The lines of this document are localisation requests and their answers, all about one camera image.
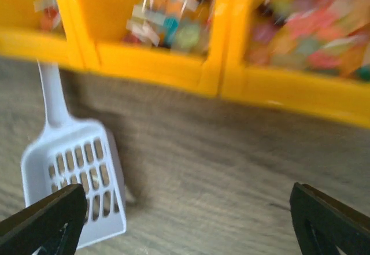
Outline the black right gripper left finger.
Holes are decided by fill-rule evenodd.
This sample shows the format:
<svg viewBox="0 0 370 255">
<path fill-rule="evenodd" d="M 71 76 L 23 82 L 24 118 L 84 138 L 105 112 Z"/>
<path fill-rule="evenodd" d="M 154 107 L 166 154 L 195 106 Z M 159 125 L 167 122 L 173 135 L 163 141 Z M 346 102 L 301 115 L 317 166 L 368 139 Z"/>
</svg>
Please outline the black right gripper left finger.
<svg viewBox="0 0 370 255">
<path fill-rule="evenodd" d="M 75 254 L 86 211 L 81 184 L 48 195 L 1 221 L 1 254 Z"/>
</svg>

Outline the orange bin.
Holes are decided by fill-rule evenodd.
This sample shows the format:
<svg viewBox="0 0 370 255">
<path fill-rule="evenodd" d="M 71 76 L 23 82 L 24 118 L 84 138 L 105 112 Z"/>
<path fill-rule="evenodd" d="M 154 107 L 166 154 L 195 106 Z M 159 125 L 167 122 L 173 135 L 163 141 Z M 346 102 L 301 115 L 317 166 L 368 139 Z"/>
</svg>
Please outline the orange bin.
<svg viewBox="0 0 370 255">
<path fill-rule="evenodd" d="M 214 97 L 230 0 L 57 0 L 85 69 Z"/>
<path fill-rule="evenodd" d="M 1 55 L 84 68 L 69 0 L 1 0 Z"/>
<path fill-rule="evenodd" d="M 369 127 L 369 0 L 231 0 L 221 96 Z"/>
</svg>

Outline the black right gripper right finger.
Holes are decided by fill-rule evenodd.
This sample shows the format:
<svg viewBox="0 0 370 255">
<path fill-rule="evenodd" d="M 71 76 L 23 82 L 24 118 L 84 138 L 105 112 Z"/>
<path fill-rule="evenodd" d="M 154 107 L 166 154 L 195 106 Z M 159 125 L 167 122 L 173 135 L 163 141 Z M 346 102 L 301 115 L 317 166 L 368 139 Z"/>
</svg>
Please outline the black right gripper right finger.
<svg viewBox="0 0 370 255">
<path fill-rule="evenodd" d="M 369 254 L 369 217 L 308 185 L 295 183 L 290 212 L 302 254 Z"/>
</svg>

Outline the white slotted plastic scoop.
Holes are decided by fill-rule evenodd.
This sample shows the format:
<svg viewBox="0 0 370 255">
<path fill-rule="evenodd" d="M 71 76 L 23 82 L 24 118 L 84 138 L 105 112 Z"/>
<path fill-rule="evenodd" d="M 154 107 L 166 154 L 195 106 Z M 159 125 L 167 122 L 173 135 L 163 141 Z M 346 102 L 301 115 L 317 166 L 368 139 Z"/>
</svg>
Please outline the white slotted plastic scoop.
<svg viewBox="0 0 370 255">
<path fill-rule="evenodd" d="M 79 183 L 87 212 L 77 247 L 125 233 L 125 183 L 113 134 L 98 120 L 69 113 L 57 64 L 39 62 L 38 68 L 45 124 L 21 159 L 25 205 Z"/>
</svg>

